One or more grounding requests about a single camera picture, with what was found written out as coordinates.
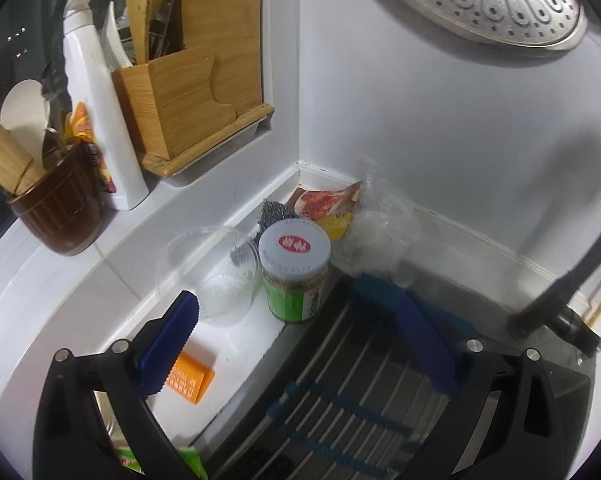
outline silver bolt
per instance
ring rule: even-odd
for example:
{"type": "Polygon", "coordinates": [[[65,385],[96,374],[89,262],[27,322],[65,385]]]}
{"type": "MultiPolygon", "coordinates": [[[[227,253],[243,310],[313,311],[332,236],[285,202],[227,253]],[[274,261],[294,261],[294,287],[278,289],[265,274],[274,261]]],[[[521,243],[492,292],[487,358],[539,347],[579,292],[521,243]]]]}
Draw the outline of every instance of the silver bolt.
{"type": "Polygon", "coordinates": [[[474,354],[478,354],[483,351],[483,344],[478,339],[470,339],[467,342],[467,349],[474,354]]]}
{"type": "Polygon", "coordinates": [[[528,348],[525,351],[525,355],[527,355],[527,358],[530,361],[538,361],[541,358],[541,354],[539,354],[539,351],[534,348],[528,348]]]}
{"type": "Polygon", "coordinates": [[[69,350],[67,350],[66,348],[61,348],[54,354],[54,360],[58,363],[63,362],[68,357],[69,357],[69,350]]]}
{"type": "Polygon", "coordinates": [[[127,352],[127,349],[130,347],[130,342],[127,339],[119,339],[118,341],[114,341],[112,345],[112,352],[115,354],[123,354],[127,352]]]}

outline brown ceramic pot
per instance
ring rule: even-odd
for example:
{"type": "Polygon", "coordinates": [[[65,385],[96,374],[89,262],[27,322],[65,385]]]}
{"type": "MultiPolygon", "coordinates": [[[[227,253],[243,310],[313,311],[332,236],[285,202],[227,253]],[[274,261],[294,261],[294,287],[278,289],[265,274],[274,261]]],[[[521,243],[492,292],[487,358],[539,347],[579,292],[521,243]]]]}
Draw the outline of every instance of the brown ceramic pot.
{"type": "Polygon", "coordinates": [[[7,203],[30,231],[58,254],[84,251],[103,224],[96,173],[78,140],[70,141],[69,152],[42,179],[7,203]]]}

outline green packet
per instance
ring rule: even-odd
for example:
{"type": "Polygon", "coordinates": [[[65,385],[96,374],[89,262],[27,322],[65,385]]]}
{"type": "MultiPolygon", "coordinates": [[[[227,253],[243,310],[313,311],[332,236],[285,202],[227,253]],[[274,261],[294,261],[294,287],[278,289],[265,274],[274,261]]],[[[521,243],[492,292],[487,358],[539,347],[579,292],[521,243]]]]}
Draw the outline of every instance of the green packet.
{"type": "MultiPolygon", "coordinates": [[[[118,458],[120,462],[129,469],[132,469],[138,473],[142,473],[142,469],[140,468],[140,464],[138,464],[138,460],[134,456],[132,450],[128,447],[117,447],[116,453],[118,454],[118,458]]],[[[181,447],[178,450],[178,454],[185,461],[185,463],[190,467],[192,471],[196,474],[200,480],[209,480],[207,476],[207,472],[205,468],[202,466],[202,461],[200,460],[200,455],[193,447],[181,447]]]]}

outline clear plastic bag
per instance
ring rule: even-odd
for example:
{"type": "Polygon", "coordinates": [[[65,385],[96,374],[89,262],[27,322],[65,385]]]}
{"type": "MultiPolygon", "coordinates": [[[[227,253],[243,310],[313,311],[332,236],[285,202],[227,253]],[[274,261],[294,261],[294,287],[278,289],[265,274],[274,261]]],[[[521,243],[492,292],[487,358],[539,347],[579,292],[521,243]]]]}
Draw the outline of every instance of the clear plastic bag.
{"type": "Polygon", "coordinates": [[[333,244],[332,263],[350,276],[366,272],[405,282],[405,260],[420,238],[420,223],[409,197],[373,165],[367,167],[352,223],[333,244]]]}

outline wooden handle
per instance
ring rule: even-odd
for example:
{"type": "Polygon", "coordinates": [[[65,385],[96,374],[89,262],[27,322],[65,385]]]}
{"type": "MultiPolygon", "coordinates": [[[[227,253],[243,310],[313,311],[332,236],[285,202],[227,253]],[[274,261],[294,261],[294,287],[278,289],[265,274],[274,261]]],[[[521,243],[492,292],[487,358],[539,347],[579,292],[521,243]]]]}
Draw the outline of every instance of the wooden handle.
{"type": "Polygon", "coordinates": [[[19,195],[45,175],[44,168],[0,125],[0,185],[19,195]]]}
{"type": "Polygon", "coordinates": [[[136,64],[149,61],[149,0],[126,0],[136,64]]]}

